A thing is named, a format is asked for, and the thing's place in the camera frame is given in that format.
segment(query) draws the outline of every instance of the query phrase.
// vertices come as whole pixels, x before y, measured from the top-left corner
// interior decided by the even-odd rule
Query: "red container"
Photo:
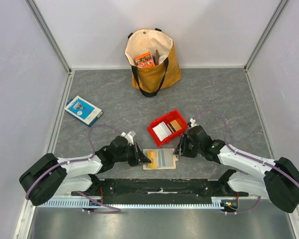
[[[163,141],[160,141],[160,139],[156,136],[153,128],[160,124],[161,122],[164,122],[165,124],[168,124],[172,122],[173,120],[176,120],[178,124],[180,125],[181,129],[172,133],[167,138],[163,139]],[[149,126],[148,126],[148,132],[153,137],[156,145],[158,147],[161,147],[165,143],[169,143],[172,139],[181,136],[183,133],[185,133],[187,129],[187,122],[186,120],[181,116],[181,114],[178,112],[178,110],[173,110],[162,117],[159,117],[158,119],[155,119]]]

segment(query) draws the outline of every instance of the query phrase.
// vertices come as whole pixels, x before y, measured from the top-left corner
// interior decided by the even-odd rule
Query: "stack of white cards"
[[[162,142],[165,138],[167,138],[168,136],[170,136],[172,134],[172,132],[169,130],[169,128],[167,127],[167,125],[162,122],[159,125],[155,126],[153,128],[155,134],[157,135],[157,137],[159,138],[159,140]]]

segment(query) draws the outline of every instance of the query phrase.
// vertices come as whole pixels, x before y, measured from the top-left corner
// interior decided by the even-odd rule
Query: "yellow tote bag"
[[[158,50],[163,62],[150,68],[138,68],[134,59],[146,52]],[[173,39],[160,29],[141,29],[129,35],[125,55],[132,67],[132,86],[146,97],[156,96],[160,89],[181,79]]]

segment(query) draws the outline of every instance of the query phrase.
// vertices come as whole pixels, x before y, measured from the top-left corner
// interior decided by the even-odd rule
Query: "white wall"
[[[160,28],[181,66],[244,65],[279,0],[36,0],[73,68],[124,68],[127,36]]]
[[[299,0],[291,0],[250,69],[274,155],[299,169]]]
[[[19,176],[44,153],[66,73],[23,0],[0,0],[0,239],[24,201]]]

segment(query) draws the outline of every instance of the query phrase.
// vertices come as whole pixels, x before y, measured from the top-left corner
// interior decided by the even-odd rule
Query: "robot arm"
[[[29,199],[34,206],[47,202],[53,196],[70,194],[72,191],[86,191],[92,184],[98,183],[95,174],[113,168],[116,162],[128,162],[130,166],[150,163],[133,141],[135,133],[122,133],[110,145],[102,147],[91,155],[77,158],[57,158],[52,153],[41,157],[19,179],[23,189],[28,192],[35,181],[51,167],[56,166],[33,188]]]
[[[191,119],[188,123],[190,129],[183,134],[175,153],[185,157],[196,157],[201,154],[208,161],[227,165],[243,172],[231,173],[228,185],[236,192],[247,192],[269,198],[281,210],[292,213],[299,204],[299,188],[267,164],[280,168],[299,183],[299,171],[286,158],[279,160],[266,159],[236,149],[229,145],[235,152],[239,151],[247,157],[263,162],[257,163],[247,157],[233,152],[224,141],[212,140],[202,126],[195,124]]]

